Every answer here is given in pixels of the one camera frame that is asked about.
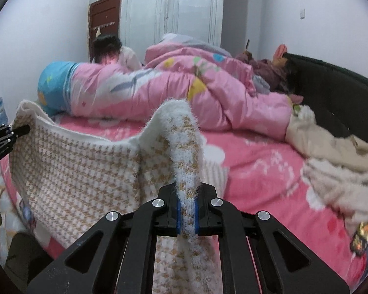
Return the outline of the beige white houndstooth coat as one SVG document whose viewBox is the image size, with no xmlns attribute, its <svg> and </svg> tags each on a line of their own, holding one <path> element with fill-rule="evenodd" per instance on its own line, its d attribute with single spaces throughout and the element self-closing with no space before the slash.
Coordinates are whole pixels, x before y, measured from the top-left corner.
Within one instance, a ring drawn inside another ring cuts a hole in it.
<svg viewBox="0 0 368 294">
<path fill-rule="evenodd" d="M 210 237 L 195 234 L 197 185 L 224 193 L 228 169 L 203 154 L 203 138 L 189 104 L 164 102 L 140 134 L 110 141 L 54 123 L 23 101 L 14 126 L 30 133 L 9 156 L 12 183 L 31 213 L 62 246 L 74 243 L 104 214 L 137 210 L 177 183 L 183 235 L 160 237 L 154 293 L 220 293 L 221 269 Z"/>
</svg>

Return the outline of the dark maroon clothes pile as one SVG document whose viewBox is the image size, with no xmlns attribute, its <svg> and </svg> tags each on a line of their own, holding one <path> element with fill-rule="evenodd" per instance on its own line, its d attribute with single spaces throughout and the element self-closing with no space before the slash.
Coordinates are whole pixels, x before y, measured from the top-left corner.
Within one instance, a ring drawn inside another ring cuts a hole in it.
<svg viewBox="0 0 368 294">
<path fill-rule="evenodd" d="M 261 77 L 269 86 L 271 92 L 292 93 L 288 78 L 296 71 L 294 64 L 283 55 L 287 53 L 287 46 L 279 45 L 273 59 L 256 60 L 252 54 L 245 50 L 236 55 L 236 59 L 252 66 L 254 74 Z"/>
</svg>

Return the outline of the pink floral bed sheet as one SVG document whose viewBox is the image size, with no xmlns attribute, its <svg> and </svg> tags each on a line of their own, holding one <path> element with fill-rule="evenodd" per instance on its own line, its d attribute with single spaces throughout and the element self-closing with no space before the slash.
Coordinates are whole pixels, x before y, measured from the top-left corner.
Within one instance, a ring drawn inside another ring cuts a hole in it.
<svg viewBox="0 0 368 294">
<path fill-rule="evenodd" d="M 138 123 L 88 120 L 65 115 L 59 124 L 79 133 L 120 141 L 135 136 L 143 127 Z M 276 143 L 258 134 L 240 132 L 202 132 L 205 161 L 210 164 L 205 183 L 239 210 L 254 214 L 269 211 L 298 239 L 308 246 L 354 290 L 367 273 L 368 256 L 350 250 L 350 236 L 344 219 L 326 208 L 303 175 L 304 159 L 286 143 Z M 14 214 L 6 214 L 11 224 L 29 220 L 32 234 L 48 254 L 57 258 L 64 250 L 40 222 L 31 219 L 10 176 L 8 157 L 0 162 L 0 180 L 7 196 L 16 204 Z"/>
</svg>

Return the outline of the cream fluffy garment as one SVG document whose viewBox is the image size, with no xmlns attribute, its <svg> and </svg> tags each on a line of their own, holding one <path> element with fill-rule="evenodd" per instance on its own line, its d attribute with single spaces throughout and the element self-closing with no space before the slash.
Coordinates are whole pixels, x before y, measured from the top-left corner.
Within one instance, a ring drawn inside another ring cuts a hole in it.
<svg viewBox="0 0 368 294">
<path fill-rule="evenodd" d="M 368 222 L 368 172 L 354 172 L 310 158 L 305 161 L 302 173 L 317 199 L 344 218 L 350 236 L 361 223 Z"/>
</svg>

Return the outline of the beige cloth on bed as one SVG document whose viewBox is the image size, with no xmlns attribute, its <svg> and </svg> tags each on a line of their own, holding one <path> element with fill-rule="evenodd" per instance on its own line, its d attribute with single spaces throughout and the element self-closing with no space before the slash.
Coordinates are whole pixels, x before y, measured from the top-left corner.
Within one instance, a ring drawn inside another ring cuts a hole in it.
<svg viewBox="0 0 368 294">
<path fill-rule="evenodd" d="M 316 123 L 315 113 L 307 105 L 293 106 L 285 141 L 306 158 L 326 159 L 352 171 L 368 172 L 368 143 L 355 135 L 333 136 Z"/>
</svg>

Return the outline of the person with dark hair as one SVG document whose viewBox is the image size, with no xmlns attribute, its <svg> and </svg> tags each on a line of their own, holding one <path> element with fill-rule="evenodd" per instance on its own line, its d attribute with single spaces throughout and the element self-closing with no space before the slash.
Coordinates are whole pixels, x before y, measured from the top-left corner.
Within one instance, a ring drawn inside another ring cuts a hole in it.
<svg viewBox="0 0 368 294">
<path fill-rule="evenodd" d="M 140 70 L 143 67 L 135 51 L 122 45 L 116 35 L 99 35 L 93 40 L 92 50 L 94 63 L 120 64 L 131 71 Z"/>
</svg>

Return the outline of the brown wooden door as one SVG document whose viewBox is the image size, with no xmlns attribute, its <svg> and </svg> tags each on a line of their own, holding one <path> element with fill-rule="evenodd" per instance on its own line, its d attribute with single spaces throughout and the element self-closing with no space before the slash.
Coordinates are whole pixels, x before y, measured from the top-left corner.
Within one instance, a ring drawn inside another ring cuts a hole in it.
<svg viewBox="0 0 368 294">
<path fill-rule="evenodd" d="M 88 9 L 88 49 L 89 58 L 93 59 L 92 43 L 102 34 L 118 35 L 121 0 L 98 0 Z"/>
</svg>

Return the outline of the black bed headboard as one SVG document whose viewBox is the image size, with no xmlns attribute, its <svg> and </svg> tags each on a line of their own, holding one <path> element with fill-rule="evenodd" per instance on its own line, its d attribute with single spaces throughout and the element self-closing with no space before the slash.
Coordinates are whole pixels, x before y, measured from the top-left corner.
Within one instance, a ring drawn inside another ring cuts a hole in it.
<svg viewBox="0 0 368 294">
<path fill-rule="evenodd" d="M 335 137 L 355 135 L 368 143 L 368 78 L 348 69 L 296 54 L 287 82 L 315 113 L 318 125 Z"/>
</svg>

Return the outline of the pink cartoon quilt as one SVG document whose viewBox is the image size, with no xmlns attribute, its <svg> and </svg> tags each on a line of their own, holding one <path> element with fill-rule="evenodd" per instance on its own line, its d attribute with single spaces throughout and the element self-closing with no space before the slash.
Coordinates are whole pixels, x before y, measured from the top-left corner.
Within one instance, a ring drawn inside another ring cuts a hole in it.
<svg viewBox="0 0 368 294">
<path fill-rule="evenodd" d="M 158 43 L 140 70 L 120 64 L 53 62 L 42 71 L 38 103 L 49 115 L 141 121 L 169 99 L 189 103 L 205 131 L 250 130 L 282 141 L 293 103 L 257 91 L 250 65 L 183 43 Z"/>
</svg>

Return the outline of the white wardrobe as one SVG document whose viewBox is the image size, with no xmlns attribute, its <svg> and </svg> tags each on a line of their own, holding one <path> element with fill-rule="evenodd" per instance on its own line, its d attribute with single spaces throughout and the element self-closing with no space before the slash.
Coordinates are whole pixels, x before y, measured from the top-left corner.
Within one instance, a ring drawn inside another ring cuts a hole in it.
<svg viewBox="0 0 368 294">
<path fill-rule="evenodd" d="M 166 33 L 220 46 L 222 25 L 223 0 L 121 0 L 118 37 L 144 59 Z"/>
</svg>

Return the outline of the white wall switch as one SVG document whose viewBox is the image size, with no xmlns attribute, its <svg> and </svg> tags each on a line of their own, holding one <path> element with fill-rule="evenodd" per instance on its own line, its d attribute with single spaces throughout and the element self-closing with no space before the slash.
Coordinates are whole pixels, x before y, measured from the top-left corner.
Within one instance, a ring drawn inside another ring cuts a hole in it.
<svg viewBox="0 0 368 294">
<path fill-rule="evenodd" d="M 306 11 L 305 11 L 305 9 L 301 9 L 300 10 L 300 19 L 305 19 L 305 17 L 306 17 Z"/>
</svg>

